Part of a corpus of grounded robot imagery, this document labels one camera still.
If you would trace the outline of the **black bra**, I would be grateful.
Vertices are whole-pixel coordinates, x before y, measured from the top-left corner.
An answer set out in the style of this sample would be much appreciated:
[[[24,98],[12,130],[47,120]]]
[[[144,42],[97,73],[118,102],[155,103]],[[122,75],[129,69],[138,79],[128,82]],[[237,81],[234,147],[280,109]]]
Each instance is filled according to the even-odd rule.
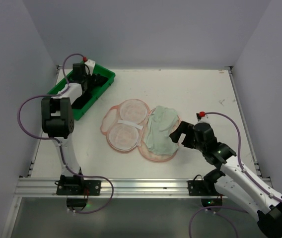
[[[77,98],[73,103],[72,103],[72,108],[73,109],[82,109],[90,99],[92,99],[93,95],[97,93],[99,89],[103,86],[92,86],[90,82],[90,77],[88,79],[88,86],[87,87],[82,87],[82,95]],[[108,81],[108,78],[104,76],[104,84]]]

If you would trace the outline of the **light green bra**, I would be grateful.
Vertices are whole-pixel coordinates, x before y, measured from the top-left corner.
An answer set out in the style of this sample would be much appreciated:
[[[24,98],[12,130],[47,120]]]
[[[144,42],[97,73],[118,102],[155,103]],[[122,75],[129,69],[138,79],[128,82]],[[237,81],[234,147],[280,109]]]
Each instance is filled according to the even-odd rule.
[[[143,139],[150,152],[155,155],[172,155],[176,152],[178,145],[172,141],[170,133],[178,119],[175,109],[157,106],[152,111]]]

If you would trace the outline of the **floral mesh laundry bag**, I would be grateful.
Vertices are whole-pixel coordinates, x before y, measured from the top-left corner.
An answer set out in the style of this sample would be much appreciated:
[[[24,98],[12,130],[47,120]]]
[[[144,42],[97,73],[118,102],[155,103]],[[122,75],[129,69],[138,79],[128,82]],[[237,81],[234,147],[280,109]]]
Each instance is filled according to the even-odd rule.
[[[139,99],[129,99],[113,106],[107,112],[100,127],[109,146],[121,153],[129,153],[137,148],[144,158],[158,163],[167,162],[175,157],[177,150],[172,155],[155,155],[143,142],[147,132],[148,118],[154,109],[151,110],[144,101]],[[180,122],[179,118],[172,132]]]

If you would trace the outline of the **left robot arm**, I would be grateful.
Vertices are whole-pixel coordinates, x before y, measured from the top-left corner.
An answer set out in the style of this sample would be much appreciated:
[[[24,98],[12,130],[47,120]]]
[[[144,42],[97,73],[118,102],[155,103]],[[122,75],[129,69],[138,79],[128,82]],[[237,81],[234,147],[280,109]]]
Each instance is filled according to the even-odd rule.
[[[74,131],[72,105],[82,109],[93,97],[93,91],[107,83],[108,78],[90,72],[85,63],[74,63],[70,78],[56,96],[41,101],[42,129],[54,142],[62,167],[58,181],[58,195],[89,195],[89,187],[82,177],[71,135]]]

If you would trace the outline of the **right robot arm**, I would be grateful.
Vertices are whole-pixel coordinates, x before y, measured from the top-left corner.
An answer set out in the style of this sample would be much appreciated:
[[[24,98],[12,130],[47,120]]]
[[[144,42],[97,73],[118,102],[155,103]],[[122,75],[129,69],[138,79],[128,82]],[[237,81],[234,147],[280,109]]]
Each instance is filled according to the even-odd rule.
[[[184,147],[200,151],[205,160],[215,166],[202,180],[187,182],[189,195],[224,195],[249,213],[266,237],[281,238],[282,194],[242,164],[228,145],[219,142],[210,124],[182,121],[170,138],[178,142],[182,134]]]

